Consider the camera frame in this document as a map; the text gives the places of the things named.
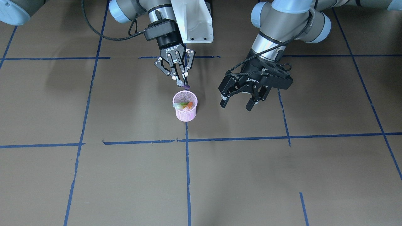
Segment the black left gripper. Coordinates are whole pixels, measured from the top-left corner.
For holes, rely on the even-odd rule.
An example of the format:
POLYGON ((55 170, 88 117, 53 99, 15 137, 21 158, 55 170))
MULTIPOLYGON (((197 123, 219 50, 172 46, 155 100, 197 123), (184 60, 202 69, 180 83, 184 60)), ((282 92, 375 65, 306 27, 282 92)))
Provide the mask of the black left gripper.
POLYGON ((263 63, 275 63, 282 67, 276 60, 264 60, 253 50, 250 50, 243 63, 239 63, 235 68, 241 67, 239 73, 234 73, 233 69, 228 70, 222 82, 218 86, 221 93, 220 106, 225 108, 230 97, 240 92, 251 93, 251 98, 246 104, 247 111, 251 111, 259 101, 264 101, 271 87, 263 86, 260 81, 262 78, 263 63))

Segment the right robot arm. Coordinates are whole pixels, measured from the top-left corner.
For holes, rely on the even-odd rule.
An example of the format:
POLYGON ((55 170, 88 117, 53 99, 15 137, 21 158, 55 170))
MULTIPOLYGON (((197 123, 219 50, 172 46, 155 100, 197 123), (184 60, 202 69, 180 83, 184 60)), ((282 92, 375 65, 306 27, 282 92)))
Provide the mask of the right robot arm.
POLYGON ((187 76, 192 68, 195 51, 185 47, 170 0, 109 1, 109 12, 119 23, 131 22, 132 25, 137 25, 138 17, 146 14, 150 18, 147 28, 135 30, 134 33, 128 32, 128 36, 123 38, 107 37, 97 31, 87 18, 83 0, 81 11, 89 28, 103 39, 123 41, 144 35, 146 40, 156 40, 160 55, 154 65, 166 76, 175 80, 177 86, 190 88, 187 76))

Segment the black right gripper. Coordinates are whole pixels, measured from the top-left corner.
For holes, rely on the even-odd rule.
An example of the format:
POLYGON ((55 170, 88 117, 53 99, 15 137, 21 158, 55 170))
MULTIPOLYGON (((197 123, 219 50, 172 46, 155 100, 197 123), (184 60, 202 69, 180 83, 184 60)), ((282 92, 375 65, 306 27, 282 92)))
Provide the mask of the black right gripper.
POLYGON ((171 78, 176 81, 177 86, 182 86, 182 81, 179 78, 175 66, 175 63, 178 63, 180 66, 184 67, 182 69, 183 81, 185 85, 189 85, 187 80, 188 72, 192 68, 196 52, 185 48, 180 33, 168 33, 157 37, 156 40, 160 49, 160 57, 155 60, 155 66, 167 76, 171 76, 171 78), (169 63, 170 70, 164 66, 163 63, 165 61, 169 63))

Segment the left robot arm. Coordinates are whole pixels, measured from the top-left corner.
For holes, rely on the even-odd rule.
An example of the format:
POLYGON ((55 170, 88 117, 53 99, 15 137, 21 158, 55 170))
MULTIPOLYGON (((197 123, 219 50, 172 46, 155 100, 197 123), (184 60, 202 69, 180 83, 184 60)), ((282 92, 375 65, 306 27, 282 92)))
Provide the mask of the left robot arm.
POLYGON ((279 63, 284 50, 294 40, 319 43, 326 39, 332 24, 323 10, 340 6, 400 11, 400 0, 274 0, 257 3, 250 20, 259 29, 245 60, 229 69, 218 89, 220 106, 238 93, 251 94, 246 109, 267 98, 272 88, 288 89, 293 79, 279 63))

